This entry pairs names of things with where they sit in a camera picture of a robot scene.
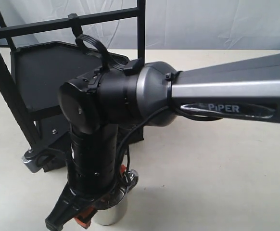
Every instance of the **black metal frame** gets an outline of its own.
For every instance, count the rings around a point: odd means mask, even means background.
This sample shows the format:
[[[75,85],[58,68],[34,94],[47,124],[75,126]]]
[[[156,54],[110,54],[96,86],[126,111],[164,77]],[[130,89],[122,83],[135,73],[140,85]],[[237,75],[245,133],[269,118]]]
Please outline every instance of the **black metal frame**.
[[[79,16],[78,23],[80,25],[90,25],[102,22],[109,22],[119,19],[137,18],[137,43],[138,57],[144,59],[145,55],[145,0],[137,0],[137,7],[95,13],[91,15]],[[0,39],[6,39],[8,46],[12,51],[16,49],[12,37],[29,35],[33,33],[46,32],[58,29],[72,27],[72,22],[68,18],[50,20],[45,22],[30,23],[19,26],[6,26],[3,16],[0,12]],[[0,53],[0,92],[4,97],[8,107],[15,117],[19,127],[27,138],[31,146],[41,140],[37,127],[34,124],[32,116],[28,111],[17,86],[13,81],[4,59]]]

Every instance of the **robotic arm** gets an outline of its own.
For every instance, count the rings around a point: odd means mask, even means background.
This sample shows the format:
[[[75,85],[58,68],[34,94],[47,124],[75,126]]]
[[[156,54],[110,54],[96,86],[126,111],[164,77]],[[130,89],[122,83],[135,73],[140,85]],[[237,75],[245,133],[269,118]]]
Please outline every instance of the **robotic arm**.
[[[141,59],[110,65],[105,48],[95,45],[102,67],[59,91],[72,153],[68,182],[46,218],[52,231],[72,218],[87,228],[96,212],[116,205],[137,184],[136,171],[121,165],[128,135],[116,148],[117,124],[167,126],[176,116],[280,123],[280,54],[178,72],[167,63]]]

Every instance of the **piper logo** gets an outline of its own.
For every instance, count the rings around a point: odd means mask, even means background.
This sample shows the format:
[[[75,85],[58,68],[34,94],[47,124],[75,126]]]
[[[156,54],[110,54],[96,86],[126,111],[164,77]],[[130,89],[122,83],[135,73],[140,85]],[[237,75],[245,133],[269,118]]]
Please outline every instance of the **piper logo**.
[[[208,109],[216,112],[231,112],[231,113],[239,113],[240,107],[238,105],[231,104],[208,104]]]

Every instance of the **white backdrop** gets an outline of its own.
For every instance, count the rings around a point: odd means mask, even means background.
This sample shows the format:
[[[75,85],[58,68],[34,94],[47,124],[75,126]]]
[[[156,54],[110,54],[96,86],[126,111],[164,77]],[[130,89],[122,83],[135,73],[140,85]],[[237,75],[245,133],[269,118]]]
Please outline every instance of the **white backdrop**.
[[[0,0],[7,25],[135,7],[136,0]],[[147,49],[280,50],[280,0],[147,0]],[[136,19],[91,26],[84,32],[107,47],[136,47]],[[70,29],[15,38],[17,46],[61,40]]]

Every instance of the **white curtain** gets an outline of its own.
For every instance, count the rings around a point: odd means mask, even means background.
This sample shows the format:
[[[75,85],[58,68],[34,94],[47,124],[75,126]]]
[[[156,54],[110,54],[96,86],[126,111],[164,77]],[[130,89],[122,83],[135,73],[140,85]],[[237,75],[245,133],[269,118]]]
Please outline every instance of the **white curtain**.
[[[135,7],[137,0],[0,0],[7,25]],[[147,0],[147,49],[280,50],[280,0]],[[84,26],[110,48],[136,48],[136,19]],[[15,38],[74,42],[71,29]]]

